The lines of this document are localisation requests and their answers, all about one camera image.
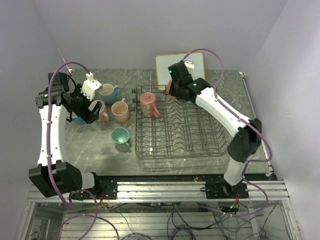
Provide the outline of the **small coral mug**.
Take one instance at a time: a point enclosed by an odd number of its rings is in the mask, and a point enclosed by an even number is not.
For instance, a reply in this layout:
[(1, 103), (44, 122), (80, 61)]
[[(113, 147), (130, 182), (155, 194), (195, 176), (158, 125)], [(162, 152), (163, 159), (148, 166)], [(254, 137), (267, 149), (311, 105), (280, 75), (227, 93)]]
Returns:
[(168, 95), (168, 96), (171, 96), (171, 94), (170, 94), (171, 84), (172, 84), (172, 80), (170, 80), (168, 82), (166, 89), (165, 89), (166, 95)]

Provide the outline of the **dark blue textured mug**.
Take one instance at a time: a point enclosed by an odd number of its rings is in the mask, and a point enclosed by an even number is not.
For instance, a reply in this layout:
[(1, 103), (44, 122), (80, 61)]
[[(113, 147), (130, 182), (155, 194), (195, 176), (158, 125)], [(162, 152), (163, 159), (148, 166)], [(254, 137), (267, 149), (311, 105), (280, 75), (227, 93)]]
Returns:
[(78, 116), (73, 116), (72, 121), (78, 125), (86, 124), (86, 122), (81, 117), (78, 117)]

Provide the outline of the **pink faceted mug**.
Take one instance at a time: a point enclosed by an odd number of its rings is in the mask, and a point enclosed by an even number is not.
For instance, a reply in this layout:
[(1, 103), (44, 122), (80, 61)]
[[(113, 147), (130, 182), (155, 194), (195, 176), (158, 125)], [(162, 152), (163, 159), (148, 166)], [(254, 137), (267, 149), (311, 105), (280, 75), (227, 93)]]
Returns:
[(101, 100), (94, 100), (90, 106), (89, 106), (89, 110), (93, 110), (94, 107), (96, 106), (96, 104), (100, 103), (101, 104), (101, 108), (99, 110), (99, 118), (98, 120), (96, 120), (97, 123), (102, 123), (102, 122), (105, 122), (105, 121), (108, 121), (110, 119), (109, 115), (107, 114), (107, 109), (106, 109), (106, 106), (105, 106), (105, 103)]

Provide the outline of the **light blue mug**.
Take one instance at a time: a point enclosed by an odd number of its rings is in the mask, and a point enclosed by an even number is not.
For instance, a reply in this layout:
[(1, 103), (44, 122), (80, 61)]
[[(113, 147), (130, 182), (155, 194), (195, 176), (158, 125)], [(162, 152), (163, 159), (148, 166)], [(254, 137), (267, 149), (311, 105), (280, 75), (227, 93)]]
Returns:
[(102, 90), (99, 92), (100, 98), (106, 105), (112, 105), (116, 102), (116, 97), (120, 92), (119, 85), (113, 86), (112, 84), (105, 83), (102, 85)]

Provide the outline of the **pink patterned mug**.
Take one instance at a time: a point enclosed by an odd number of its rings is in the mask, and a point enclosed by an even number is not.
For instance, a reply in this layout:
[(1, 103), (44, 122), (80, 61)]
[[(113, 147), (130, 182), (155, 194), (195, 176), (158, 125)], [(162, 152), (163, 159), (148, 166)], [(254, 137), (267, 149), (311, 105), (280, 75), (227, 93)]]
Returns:
[(142, 113), (146, 117), (148, 117), (148, 118), (152, 118), (152, 117), (160, 118), (161, 117), (161, 114), (160, 114), (158, 107), (157, 107), (157, 99), (153, 93), (151, 93), (151, 92), (143, 93), (140, 96), (139, 101), (140, 101)]

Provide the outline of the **salmon pink mug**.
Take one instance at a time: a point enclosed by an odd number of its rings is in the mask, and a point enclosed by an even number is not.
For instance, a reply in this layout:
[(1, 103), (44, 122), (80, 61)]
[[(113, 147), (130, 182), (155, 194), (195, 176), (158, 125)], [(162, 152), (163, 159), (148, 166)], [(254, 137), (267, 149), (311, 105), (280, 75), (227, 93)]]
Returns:
[(126, 103), (125, 98), (115, 102), (111, 106), (111, 112), (114, 115), (114, 119), (117, 123), (125, 123), (130, 118), (129, 106)]

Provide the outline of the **mint green mug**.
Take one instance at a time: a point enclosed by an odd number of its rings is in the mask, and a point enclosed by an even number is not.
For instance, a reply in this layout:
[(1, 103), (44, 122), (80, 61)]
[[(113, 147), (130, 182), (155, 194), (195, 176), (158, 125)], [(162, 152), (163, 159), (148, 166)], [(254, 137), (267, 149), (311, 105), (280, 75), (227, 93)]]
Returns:
[(117, 127), (111, 132), (111, 138), (116, 144), (126, 145), (130, 147), (130, 133), (123, 127)]

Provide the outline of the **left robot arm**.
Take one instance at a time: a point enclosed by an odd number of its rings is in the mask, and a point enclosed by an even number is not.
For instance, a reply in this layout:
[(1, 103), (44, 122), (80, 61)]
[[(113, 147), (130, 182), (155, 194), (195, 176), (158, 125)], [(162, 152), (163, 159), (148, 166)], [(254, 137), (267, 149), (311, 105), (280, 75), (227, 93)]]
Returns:
[(68, 163), (65, 127), (72, 113), (87, 124), (98, 120), (102, 104), (94, 103), (93, 99), (102, 84), (90, 72), (84, 83), (77, 84), (69, 93), (67, 77), (59, 72), (53, 87), (40, 92), (35, 99), (41, 117), (41, 149), (37, 166), (29, 169), (29, 179), (46, 198), (57, 195), (51, 183), (54, 180), (62, 194), (84, 189), (89, 198), (96, 199), (102, 193), (97, 174), (81, 173)]

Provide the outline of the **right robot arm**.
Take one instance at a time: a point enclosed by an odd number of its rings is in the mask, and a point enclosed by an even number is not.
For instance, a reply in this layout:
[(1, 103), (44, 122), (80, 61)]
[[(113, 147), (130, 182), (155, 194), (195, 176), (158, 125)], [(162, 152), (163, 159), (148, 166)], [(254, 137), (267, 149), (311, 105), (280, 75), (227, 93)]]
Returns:
[(203, 78), (193, 79), (185, 63), (179, 61), (168, 67), (171, 83), (168, 93), (181, 100), (190, 101), (211, 114), (227, 130), (232, 137), (227, 147), (230, 157), (224, 173), (224, 183), (220, 186), (221, 194), (226, 198), (238, 192), (242, 182), (245, 162), (261, 145), (262, 123), (259, 119), (249, 119), (236, 113)]

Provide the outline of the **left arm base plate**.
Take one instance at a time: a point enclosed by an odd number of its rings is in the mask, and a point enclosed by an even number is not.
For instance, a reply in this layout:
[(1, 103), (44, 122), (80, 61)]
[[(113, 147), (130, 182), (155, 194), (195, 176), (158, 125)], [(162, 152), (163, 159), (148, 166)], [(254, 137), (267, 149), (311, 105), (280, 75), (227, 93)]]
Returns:
[[(113, 178), (95, 176), (94, 186), (92, 188), (87, 188), (87, 191), (91, 192), (96, 200), (115, 200), (118, 193), (118, 184)], [(92, 200), (93, 197), (83, 191), (71, 194), (72, 200), (83, 201)]]

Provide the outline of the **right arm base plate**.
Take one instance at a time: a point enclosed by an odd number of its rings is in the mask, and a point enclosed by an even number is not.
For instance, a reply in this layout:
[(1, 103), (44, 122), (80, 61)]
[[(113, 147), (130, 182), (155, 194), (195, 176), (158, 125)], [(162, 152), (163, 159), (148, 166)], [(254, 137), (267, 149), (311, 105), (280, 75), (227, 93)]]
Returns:
[(235, 186), (229, 185), (222, 174), (206, 175), (205, 184), (200, 191), (205, 193), (207, 199), (248, 199), (247, 185), (240, 181)]

